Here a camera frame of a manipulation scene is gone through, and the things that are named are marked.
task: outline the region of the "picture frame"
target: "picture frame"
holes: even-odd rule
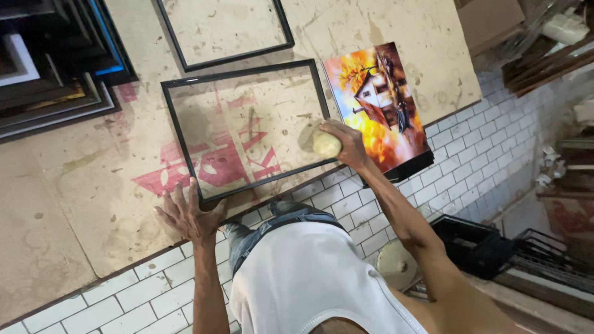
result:
[[[173,26],[171,25],[171,21],[169,20],[169,16],[167,15],[167,10],[165,8],[163,0],[156,0],[156,1],[157,1],[157,5],[159,6],[161,15],[163,16],[163,20],[165,21],[165,26],[167,27],[169,35],[171,36],[171,41],[173,42],[173,47],[175,48],[175,51],[177,52],[178,57],[179,57],[179,61],[181,62],[182,68],[184,69],[184,72],[186,72],[186,73],[191,72],[191,71],[201,70],[203,68],[221,65],[221,64],[227,64],[229,62],[234,62],[234,61],[238,61],[238,60],[242,60],[242,59],[261,56],[261,55],[265,55],[265,54],[271,53],[271,52],[290,49],[295,46],[295,40],[293,39],[293,34],[291,33],[291,29],[289,27],[289,22],[287,21],[287,16],[285,14],[285,11],[283,10],[283,5],[280,3],[280,0],[271,0],[274,5],[274,9],[276,10],[276,14],[278,15],[279,23],[280,23],[280,27],[283,31],[283,35],[285,36],[285,39],[286,39],[285,43],[271,46],[271,47],[264,48],[264,49],[259,49],[259,50],[239,53],[237,55],[226,56],[226,57],[222,57],[219,59],[204,61],[204,62],[200,62],[200,63],[196,63],[196,64],[188,64],[184,57],[184,53],[182,52],[182,49],[179,45],[178,39],[175,35],[175,32],[173,30]]]
[[[199,84],[199,83],[208,83],[211,81],[217,81],[217,80],[222,80],[222,79],[227,79],[227,78],[237,78],[237,77],[244,77],[247,75],[253,75],[253,74],[262,74],[262,73],[267,73],[267,72],[275,72],[275,71],[281,71],[281,70],[288,70],[291,68],[299,68],[299,67],[309,67],[309,70],[311,72],[312,75],[312,80],[314,83],[314,87],[315,87],[315,91],[316,91],[316,95],[318,97],[318,101],[320,103],[320,108],[321,108],[321,113],[324,117],[324,119],[329,119],[330,118],[330,111],[328,109],[328,106],[326,104],[326,97],[324,95],[324,90],[322,88],[322,84],[320,81],[320,76],[318,74],[318,70],[317,70],[317,66],[315,64],[315,60],[314,59],[306,59],[306,60],[301,60],[301,61],[293,61],[293,62],[286,62],[286,63],[282,63],[282,64],[274,64],[274,65],[268,65],[268,66],[263,66],[263,67],[255,67],[255,68],[247,68],[244,70],[239,70],[239,71],[231,71],[231,72],[226,72],[226,73],[217,73],[217,74],[209,74],[209,75],[201,75],[201,76],[197,76],[197,77],[191,77],[191,78],[183,78],[183,79],[179,79],[179,80],[170,80],[170,81],[164,81],[161,82],[161,87],[163,89],[163,94],[165,95],[165,101],[167,103],[167,107],[169,109],[169,112],[171,114],[171,118],[172,118],[172,122],[173,122],[173,127],[175,129],[176,135],[178,136],[178,140],[179,140],[179,145],[181,147],[181,150],[183,152],[184,155],[184,160],[185,163],[188,167],[189,170],[189,175],[192,177],[196,177],[196,173],[194,170],[194,164],[192,163],[191,157],[190,157],[190,153],[188,150],[188,146],[186,145],[186,141],[184,139],[184,134],[182,133],[182,129],[181,129],[181,125],[177,116],[177,113],[175,111],[175,107],[173,105],[173,101],[171,98],[171,94],[169,89],[171,88],[175,88],[175,87],[181,87],[181,86],[189,86],[189,85],[194,85],[194,84]],[[217,200],[219,198],[224,198],[227,197],[229,195],[235,194],[235,193],[239,193],[243,190],[247,190],[250,188],[254,188],[269,182],[273,182],[276,181],[278,179],[282,179],[303,171],[307,171],[309,169],[312,168],[316,168],[319,166],[323,166],[326,165],[328,163],[332,163],[335,162],[336,159],[324,159],[322,161],[316,162],[316,163],[312,163],[306,166],[302,166],[299,168],[295,168],[292,169],[290,171],[286,171],[286,172],[282,172],[264,179],[261,179],[259,181],[256,182],[252,182],[249,183],[247,185],[232,189],[230,191],[225,191],[224,193],[220,193],[217,194],[215,196],[211,196],[208,198],[204,198],[202,191],[200,190],[200,185],[198,185],[198,198],[200,199],[200,203],[205,203],[208,201],[213,201],[213,200]]]

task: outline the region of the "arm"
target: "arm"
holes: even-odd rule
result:
[[[491,301],[470,285],[450,261],[440,238],[365,153],[361,132],[337,121],[321,129],[343,144],[338,159],[363,177],[382,211],[423,273],[433,303],[417,303],[399,292],[394,296],[431,333],[524,333]]]
[[[198,205],[198,182],[190,178],[188,202],[178,183],[173,198],[165,191],[163,209],[157,214],[194,246],[194,334],[229,333],[229,323],[219,284],[214,256],[215,235],[219,222],[225,217],[226,200],[210,212],[202,212]]]

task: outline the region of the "painting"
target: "painting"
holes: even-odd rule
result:
[[[328,59],[324,70],[342,121],[363,133],[365,150],[382,172],[421,155],[428,158],[417,159],[406,174],[432,163],[394,42]]]

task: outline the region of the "cardboard box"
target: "cardboard box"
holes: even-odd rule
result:
[[[458,10],[471,56],[479,55],[522,31],[526,17],[517,0],[473,0]]]

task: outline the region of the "jeans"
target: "jeans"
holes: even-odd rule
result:
[[[237,222],[225,225],[225,236],[229,239],[229,265],[232,277],[262,237],[281,226],[295,222],[320,222],[344,229],[332,214],[300,202],[278,201],[270,203],[268,209],[273,217],[255,230]]]

